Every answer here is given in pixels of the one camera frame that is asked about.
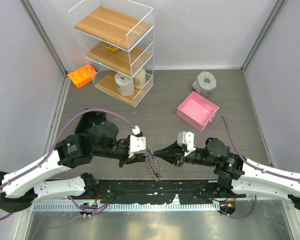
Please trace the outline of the metal keyring disc with rings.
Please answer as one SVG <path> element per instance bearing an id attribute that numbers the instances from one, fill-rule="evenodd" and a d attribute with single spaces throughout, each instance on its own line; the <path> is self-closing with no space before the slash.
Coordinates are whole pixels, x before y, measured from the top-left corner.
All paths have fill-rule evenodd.
<path id="1" fill-rule="evenodd" d="M 162 178 L 162 169 L 161 169 L 160 163 L 155 158 L 154 152 L 151 150 L 151 148 L 149 146 L 147 146 L 146 154 L 151 156 L 151 160 L 146 161 L 147 168 L 148 168 L 149 172 L 152 174 L 152 178 L 154 179 L 154 181 L 159 182 Z"/>

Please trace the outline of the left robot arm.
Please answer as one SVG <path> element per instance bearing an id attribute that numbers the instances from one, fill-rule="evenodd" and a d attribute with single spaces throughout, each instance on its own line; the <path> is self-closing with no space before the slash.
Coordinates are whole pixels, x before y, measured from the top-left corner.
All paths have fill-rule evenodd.
<path id="1" fill-rule="evenodd" d="M 51 177 L 81 165 L 89 164 L 93 157 L 116 159 L 119 166 L 145 162 L 146 138 L 138 127 L 127 138 L 117 139 L 118 127 L 103 121 L 80 134 L 67 136 L 46 154 L 24 168 L 12 172 L 0 171 L 0 209 L 16 213 L 33 203 L 58 197 L 91 199 L 99 189 L 98 181 L 90 173 L 65 180 Z"/>

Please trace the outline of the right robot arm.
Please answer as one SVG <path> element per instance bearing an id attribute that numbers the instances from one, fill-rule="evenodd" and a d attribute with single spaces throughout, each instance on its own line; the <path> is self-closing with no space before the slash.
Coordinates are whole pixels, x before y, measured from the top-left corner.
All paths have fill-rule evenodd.
<path id="1" fill-rule="evenodd" d="M 222 197 L 260 195 L 293 203 L 300 210 L 300 173 L 266 166 L 232 153 L 217 138 L 209 137 L 203 148 L 176 141 L 153 154 L 176 167 L 183 164 L 213 167 L 218 176 L 216 191 Z"/>

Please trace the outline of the pink open box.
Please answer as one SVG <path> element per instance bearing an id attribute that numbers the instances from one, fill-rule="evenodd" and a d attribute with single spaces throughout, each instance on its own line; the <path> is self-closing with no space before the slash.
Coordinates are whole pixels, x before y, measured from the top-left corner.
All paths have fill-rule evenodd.
<path id="1" fill-rule="evenodd" d="M 193 91 L 178 107 L 176 115 L 184 122 L 202 132 L 212 122 L 219 106 Z"/>

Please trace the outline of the black storage bin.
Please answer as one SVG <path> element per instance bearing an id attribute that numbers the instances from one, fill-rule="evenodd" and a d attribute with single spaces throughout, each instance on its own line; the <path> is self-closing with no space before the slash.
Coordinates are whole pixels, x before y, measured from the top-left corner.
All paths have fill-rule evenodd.
<path id="1" fill-rule="evenodd" d="M 84 134 L 87 130 L 91 129 L 95 125 L 99 125 L 101 122 L 106 121 L 106 113 L 100 111 L 92 111 L 84 113 L 74 130 L 75 134 Z"/>

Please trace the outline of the white toilet paper roll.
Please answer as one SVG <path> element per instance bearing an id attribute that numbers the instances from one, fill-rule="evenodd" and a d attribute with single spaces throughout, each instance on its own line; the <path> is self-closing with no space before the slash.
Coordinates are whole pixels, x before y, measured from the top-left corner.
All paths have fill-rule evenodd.
<path id="1" fill-rule="evenodd" d="M 133 95 L 135 87 L 134 80 L 131 77 L 127 77 L 119 72 L 114 75 L 117 91 L 124 97 Z"/>

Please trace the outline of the cream lotion pump bottle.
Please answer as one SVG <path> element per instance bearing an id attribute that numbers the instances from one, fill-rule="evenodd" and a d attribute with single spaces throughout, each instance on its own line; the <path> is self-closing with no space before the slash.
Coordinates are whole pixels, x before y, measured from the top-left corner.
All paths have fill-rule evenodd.
<path id="1" fill-rule="evenodd" d="M 146 71 L 144 68 L 141 68 L 133 77 L 134 88 L 141 90 L 147 82 Z"/>

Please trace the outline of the grey wrapped tissue roll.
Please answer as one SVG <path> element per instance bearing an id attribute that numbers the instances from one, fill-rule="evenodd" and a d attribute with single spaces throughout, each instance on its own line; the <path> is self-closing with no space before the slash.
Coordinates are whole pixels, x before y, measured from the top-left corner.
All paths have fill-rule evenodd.
<path id="1" fill-rule="evenodd" d="M 204 98 L 209 97 L 217 87 L 217 80 L 208 71 L 202 71 L 192 84 L 193 90 Z"/>

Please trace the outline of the orange plastic crate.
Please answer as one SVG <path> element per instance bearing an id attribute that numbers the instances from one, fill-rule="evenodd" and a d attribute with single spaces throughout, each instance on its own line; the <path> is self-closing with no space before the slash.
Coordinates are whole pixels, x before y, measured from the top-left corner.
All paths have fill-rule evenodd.
<path id="1" fill-rule="evenodd" d="M 90 64 L 87 64 L 70 72 L 68 77 L 71 79 L 75 87 L 79 89 L 90 83 L 95 78 L 96 74 L 96 70 Z"/>

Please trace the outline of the yellow snack packet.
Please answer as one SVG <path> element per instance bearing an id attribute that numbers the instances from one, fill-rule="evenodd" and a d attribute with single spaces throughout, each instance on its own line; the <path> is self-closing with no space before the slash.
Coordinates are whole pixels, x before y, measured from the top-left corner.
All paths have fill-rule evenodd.
<path id="1" fill-rule="evenodd" d="M 116 51 L 119 50 L 118 47 L 116 47 L 116 46 L 114 46 L 114 45 L 110 45 L 110 44 L 107 44 L 107 45 L 105 46 L 105 48 L 106 48 L 108 51 L 110 51 L 111 53 L 114 53 L 114 52 L 116 52 Z"/>

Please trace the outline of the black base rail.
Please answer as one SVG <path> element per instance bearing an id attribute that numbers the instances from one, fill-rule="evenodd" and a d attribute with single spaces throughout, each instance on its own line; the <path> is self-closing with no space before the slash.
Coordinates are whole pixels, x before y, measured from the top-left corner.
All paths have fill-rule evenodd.
<path id="1" fill-rule="evenodd" d="M 100 179 L 97 186 L 87 194 L 74 196 L 75 200 L 94 200 L 102 204 L 171 204 L 178 197 L 180 204 L 206 204 L 213 199 L 232 199 L 235 194 L 231 186 L 221 186 L 216 180 L 169 179 L 154 180 L 114 180 Z"/>

